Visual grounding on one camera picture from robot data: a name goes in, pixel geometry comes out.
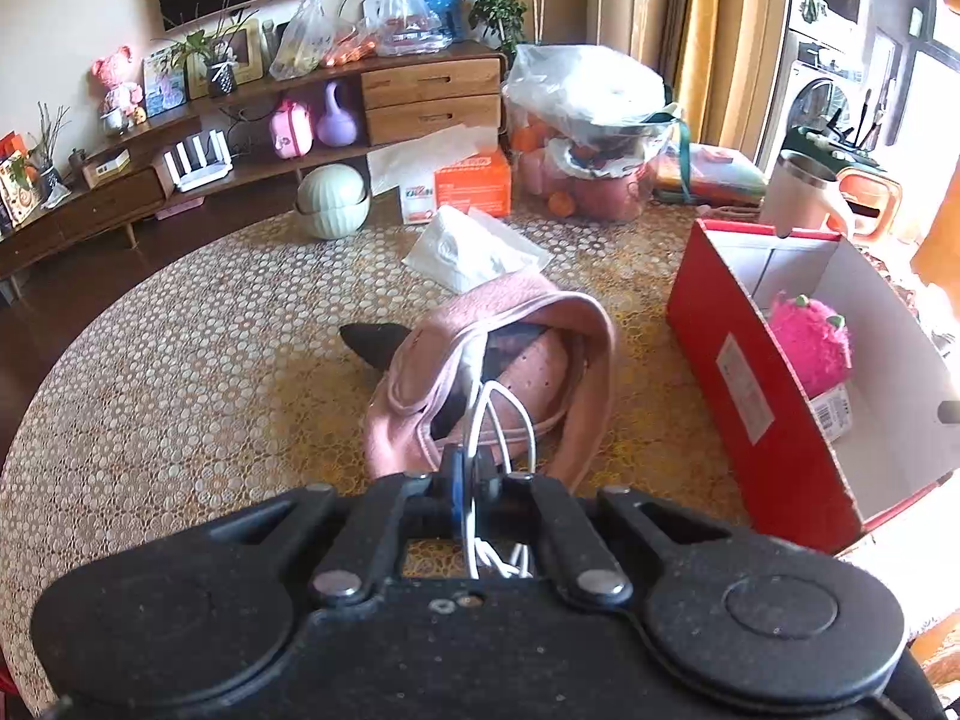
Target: lavender gourd vase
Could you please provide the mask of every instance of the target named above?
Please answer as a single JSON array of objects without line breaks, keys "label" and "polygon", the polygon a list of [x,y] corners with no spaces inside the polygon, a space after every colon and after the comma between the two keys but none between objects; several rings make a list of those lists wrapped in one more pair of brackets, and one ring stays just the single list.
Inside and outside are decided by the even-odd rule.
[{"label": "lavender gourd vase", "polygon": [[326,86],[326,113],[317,119],[317,138],[328,146],[349,146],[357,139],[357,124],[352,114],[337,104],[339,81]]}]

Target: fuzzy pink ball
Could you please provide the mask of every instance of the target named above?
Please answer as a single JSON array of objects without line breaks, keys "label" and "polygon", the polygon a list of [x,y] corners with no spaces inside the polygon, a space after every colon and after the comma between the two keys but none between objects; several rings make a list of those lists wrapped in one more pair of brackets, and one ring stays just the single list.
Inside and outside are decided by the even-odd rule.
[{"label": "fuzzy pink ball", "polygon": [[850,376],[850,333],[834,309],[804,295],[794,300],[779,296],[768,324],[808,398]]}]

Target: open cardboard box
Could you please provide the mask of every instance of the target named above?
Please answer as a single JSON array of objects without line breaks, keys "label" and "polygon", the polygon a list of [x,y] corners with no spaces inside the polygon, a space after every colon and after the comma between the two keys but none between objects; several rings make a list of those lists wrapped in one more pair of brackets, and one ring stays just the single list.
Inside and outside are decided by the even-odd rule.
[{"label": "open cardboard box", "polygon": [[[822,300],[851,334],[853,427],[827,442],[761,311]],[[827,552],[909,506],[960,458],[956,387],[920,324],[837,234],[698,220],[667,305],[762,533]]]}]

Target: wooden drawer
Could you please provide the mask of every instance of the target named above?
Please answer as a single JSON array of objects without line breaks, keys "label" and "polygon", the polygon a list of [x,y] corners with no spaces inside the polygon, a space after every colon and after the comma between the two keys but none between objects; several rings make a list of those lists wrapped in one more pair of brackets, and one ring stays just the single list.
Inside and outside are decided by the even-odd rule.
[{"label": "wooden drawer", "polygon": [[363,73],[360,80],[366,108],[495,95],[500,91],[500,60],[461,59],[409,65]]},{"label": "wooden drawer", "polygon": [[160,208],[166,194],[152,167],[125,175],[71,200],[56,211],[64,238],[78,241]]},{"label": "wooden drawer", "polygon": [[429,100],[367,111],[371,146],[421,138],[455,124],[500,127],[500,95]]},{"label": "wooden drawer", "polygon": [[0,241],[0,278],[64,248],[64,236],[48,213]]}]

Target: wooden tv stand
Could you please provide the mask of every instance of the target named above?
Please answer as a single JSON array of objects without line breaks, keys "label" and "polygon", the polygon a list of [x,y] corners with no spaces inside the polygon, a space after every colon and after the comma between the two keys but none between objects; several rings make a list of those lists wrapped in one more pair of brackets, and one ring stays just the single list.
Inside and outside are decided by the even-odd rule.
[{"label": "wooden tv stand", "polygon": [[[0,279],[107,230],[125,228],[135,247],[133,223],[185,200],[285,172],[362,157],[377,146],[419,138],[454,124],[499,127],[500,80],[505,68],[503,55],[467,41],[432,55],[364,59],[299,79],[274,81],[264,76],[238,86],[225,97],[190,100],[150,117],[89,158],[99,163],[104,153],[126,148],[131,161],[120,175],[93,189],[75,191],[52,210],[38,208],[16,229],[3,234]],[[280,159],[269,147],[255,149],[236,157],[233,170],[219,181],[187,193],[174,191],[162,161],[163,151],[200,132],[203,116],[250,103],[262,109],[270,100],[276,105],[285,95],[295,100],[319,100],[323,86],[333,79],[344,81],[347,108],[363,119],[354,145],[326,148],[315,140],[309,153],[289,160]],[[259,126],[266,128],[267,119]]]}]

